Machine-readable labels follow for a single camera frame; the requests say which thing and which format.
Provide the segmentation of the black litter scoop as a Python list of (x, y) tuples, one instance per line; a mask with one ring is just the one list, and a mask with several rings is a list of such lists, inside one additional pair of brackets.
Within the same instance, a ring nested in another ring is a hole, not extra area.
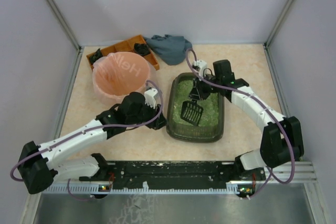
[(198, 126), (203, 110), (203, 107), (198, 105), (196, 100), (184, 101), (182, 103), (180, 118), (193, 126)]

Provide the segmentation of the dark litter box tray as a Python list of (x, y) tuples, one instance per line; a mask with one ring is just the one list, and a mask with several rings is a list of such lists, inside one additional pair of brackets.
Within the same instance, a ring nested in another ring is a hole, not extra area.
[(170, 137), (185, 142), (216, 142), (224, 132), (224, 100), (221, 95), (213, 93), (205, 101), (198, 101), (197, 104), (204, 109), (198, 126), (180, 118), (182, 103), (189, 100), (193, 79), (192, 73), (182, 73), (174, 79), (167, 107), (166, 131)]

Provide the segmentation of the pink bag-lined trash bin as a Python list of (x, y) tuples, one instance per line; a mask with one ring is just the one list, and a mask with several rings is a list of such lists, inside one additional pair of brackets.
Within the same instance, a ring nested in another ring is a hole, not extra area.
[(107, 106), (120, 103), (131, 92), (144, 93), (148, 80), (157, 82), (155, 68), (133, 52), (110, 53), (93, 64), (93, 90)]

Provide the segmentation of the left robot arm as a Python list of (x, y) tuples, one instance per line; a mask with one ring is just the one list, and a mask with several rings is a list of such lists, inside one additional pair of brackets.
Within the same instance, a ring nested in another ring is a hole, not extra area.
[(60, 180), (102, 180), (108, 170), (101, 154), (87, 158), (69, 157), (81, 150), (104, 142), (127, 130), (146, 126), (158, 130), (165, 126), (161, 92), (150, 88), (144, 93), (131, 92), (121, 103), (101, 112), (81, 128), (46, 143), (26, 143), (13, 170), (19, 171), (18, 181), (23, 182), (29, 194), (40, 193)]

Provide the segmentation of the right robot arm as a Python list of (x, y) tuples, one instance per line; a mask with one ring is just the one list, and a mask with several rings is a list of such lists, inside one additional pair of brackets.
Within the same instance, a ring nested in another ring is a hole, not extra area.
[(189, 66), (195, 74), (192, 99), (205, 100), (213, 93), (219, 94), (245, 112), (262, 132), (258, 149), (235, 158), (240, 174), (256, 168), (275, 168), (287, 162), (293, 163), (303, 156), (299, 119), (286, 117), (268, 106), (248, 82), (235, 77), (228, 60), (214, 62), (214, 72), (209, 71), (203, 60), (195, 60)]

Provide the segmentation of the blue-grey cloth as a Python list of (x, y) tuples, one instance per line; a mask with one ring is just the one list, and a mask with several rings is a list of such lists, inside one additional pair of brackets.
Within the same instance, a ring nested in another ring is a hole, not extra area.
[(193, 48), (184, 36), (154, 35), (144, 39), (149, 48), (169, 66), (181, 64), (186, 51)]

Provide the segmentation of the dark rolled item far right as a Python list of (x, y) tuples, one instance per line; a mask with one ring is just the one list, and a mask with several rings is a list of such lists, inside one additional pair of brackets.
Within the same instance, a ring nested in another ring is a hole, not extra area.
[(138, 55), (142, 57), (147, 56), (151, 53), (146, 43), (144, 44), (135, 43), (133, 46), (133, 49), (135, 53), (137, 53)]

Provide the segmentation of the dark rolled item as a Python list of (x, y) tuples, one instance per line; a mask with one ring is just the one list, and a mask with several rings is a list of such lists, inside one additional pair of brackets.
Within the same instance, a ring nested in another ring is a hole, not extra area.
[(133, 46), (133, 49), (135, 53), (137, 53), (138, 55), (142, 57), (147, 56), (151, 53), (146, 43), (144, 44), (135, 43)]
[(100, 48), (97, 49), (96, 52), (94, 52), (90, 57), (89, 57), (89, 62), (93, 65), (98, 59), (102, 58), (103, 54), (100, 50)]

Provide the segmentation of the orange compartment tray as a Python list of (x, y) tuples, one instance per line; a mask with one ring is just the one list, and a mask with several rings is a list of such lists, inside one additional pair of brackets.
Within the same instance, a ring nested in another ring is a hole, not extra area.
[[(104, 48), (100, 48), (100, 50), (101, 50), (104, 57), (107, 56), (110, 53), (116, 53), (116, 52), (133, 52), (133, 53), (135, 53), (134, 49), (133, 49), (133, 46), (134, 46), (135, 43), (144, 44), (144, 43), (146, 43), (146, 41), (145, 41), (145, 39), (142, 35), (137, 35), (137, 36), (131, 37), (127, 40), (123, 40), (121, 42), (118, 42), (114, 45), (104, 47)], [(159, 65), (156, 57), (154, 56), (154, 54), (153, 54), (153, 52), (151, 51), (150, 48), (149, 48), (149, 50), (150, 50), (151, 53), (147, 56), (144, 56), (143, 58), (146, 59), (155, 68), (155, 70), (159, 70), (160, 65)], [(89, 62), (89, 57), (93, 53), (90, 53), (86, 56), (88, 62)], [(90, 62), (89, 62), (89, 66), (90, 66), (91, 70), (93, 70), (93, 65)]]

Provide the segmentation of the dark rolled item far left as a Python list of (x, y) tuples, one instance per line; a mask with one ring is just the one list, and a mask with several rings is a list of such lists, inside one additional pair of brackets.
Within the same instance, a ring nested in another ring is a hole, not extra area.
[(103, 54), (100, 50), (100, 48), (97, 49), (96, 52), (94, 52), (90, 57), (89, 57), (89, 62), (93, 65), (98, 59), (102, 58)]

